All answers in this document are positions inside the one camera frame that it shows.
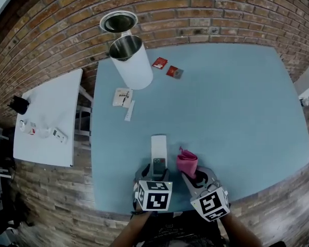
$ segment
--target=person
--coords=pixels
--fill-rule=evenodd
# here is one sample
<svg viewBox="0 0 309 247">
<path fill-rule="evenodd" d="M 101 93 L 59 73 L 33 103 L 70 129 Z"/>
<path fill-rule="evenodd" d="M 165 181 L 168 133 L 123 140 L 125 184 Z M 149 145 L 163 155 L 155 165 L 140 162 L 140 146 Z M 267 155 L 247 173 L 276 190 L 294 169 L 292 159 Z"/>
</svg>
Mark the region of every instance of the person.
<svg viewBox="0 0 309 247">
<path fill-rule="evenodd" d="M 111 247 L 261 247 L 259 238 L 248 230 L 232 213 L 221 218 L 229 237 L 227 243 L 220 234 L 217 222 L 207 222 L 195 210 L 180 215 L 144 212 L 136 204 L 135 212 Z"/>
</svg>

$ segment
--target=metal lid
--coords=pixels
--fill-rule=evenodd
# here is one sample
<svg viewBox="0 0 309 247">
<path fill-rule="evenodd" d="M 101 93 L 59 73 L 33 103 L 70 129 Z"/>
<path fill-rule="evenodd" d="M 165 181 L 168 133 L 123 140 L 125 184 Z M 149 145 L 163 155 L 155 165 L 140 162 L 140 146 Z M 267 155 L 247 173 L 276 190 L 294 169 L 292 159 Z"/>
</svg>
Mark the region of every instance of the metal lid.
<svg viewBox="0 0 309 247">
<path fill-rule="evenodd" d="M 138 17 L 129 11 L 114 11 L 106 14 L 99 22 L 104 31 L 122 33 L 133 28 L 138 23 Z"/>
</svg>

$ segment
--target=person's arm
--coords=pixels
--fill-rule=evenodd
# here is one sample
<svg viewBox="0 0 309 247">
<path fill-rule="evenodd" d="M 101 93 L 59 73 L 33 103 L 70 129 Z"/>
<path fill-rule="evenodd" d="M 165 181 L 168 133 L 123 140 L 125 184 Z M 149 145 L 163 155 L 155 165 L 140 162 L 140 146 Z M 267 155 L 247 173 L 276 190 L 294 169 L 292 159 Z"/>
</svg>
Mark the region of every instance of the person's arm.
<svg viewBox="0 0 309 247">
<path fill-rule="evenodd" d="M 133 216 L 123 231 L 111 243 L 110 247 L 132 247 L 150 215 L 151 212 L 149 211 Z"/>
<path fill-rule="evenodd" d="M 247 229 L 233 214 L 221 218 L 232 247 L 262 247 L 260 239 Z"/>
</svg>

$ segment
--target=small card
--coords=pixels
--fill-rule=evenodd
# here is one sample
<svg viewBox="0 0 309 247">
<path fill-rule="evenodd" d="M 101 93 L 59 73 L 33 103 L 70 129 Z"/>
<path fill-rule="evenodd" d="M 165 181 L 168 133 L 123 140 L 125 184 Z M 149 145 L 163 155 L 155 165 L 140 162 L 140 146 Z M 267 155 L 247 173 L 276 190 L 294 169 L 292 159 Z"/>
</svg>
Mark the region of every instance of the small card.
<svg viewBox="0 0 309 247">
<path fill-rule="evenodd" d="M 183 70 L 180 68 L 176 68 L 174 66 L 170 66 L 166 75 L 169 75 L 175 79 L 181 79 L 181 76 L 183 74 Z"/>
<path fill-rule="evenodd" d="M 113 98 L 113 106 L 122 106 L 129 108 L 132 101 L 133 90 L 125 88 L 117 88 Z"/>
<path fill-rule="evenodd" d="M 163 69 L 163 67 L 167 64 L 168 60 L 165 60 L 163 58 L 157 58 L 157 60 L 154 62 L 153 67 Z"/>
</svg>

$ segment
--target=trash can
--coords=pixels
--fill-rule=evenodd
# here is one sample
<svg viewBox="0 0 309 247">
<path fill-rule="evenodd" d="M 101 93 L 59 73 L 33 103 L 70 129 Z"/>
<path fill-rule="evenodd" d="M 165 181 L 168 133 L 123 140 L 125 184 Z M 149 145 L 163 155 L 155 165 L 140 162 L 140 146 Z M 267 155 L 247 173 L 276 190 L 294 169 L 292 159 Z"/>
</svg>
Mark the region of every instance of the trash can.
<svg viewBox="0 0 309 247">
<path fill-rule="evenodd" d="M 144 89 L 153 79 L 143 41 L 130 31 L 137 22 L 138 17 L 129 11 L 111 12 L 99 22 L 100 28 L 104 31 L 122 34 L 111 44 L 109 56 L 126 86 L 132 90 Z"/>
</svg>

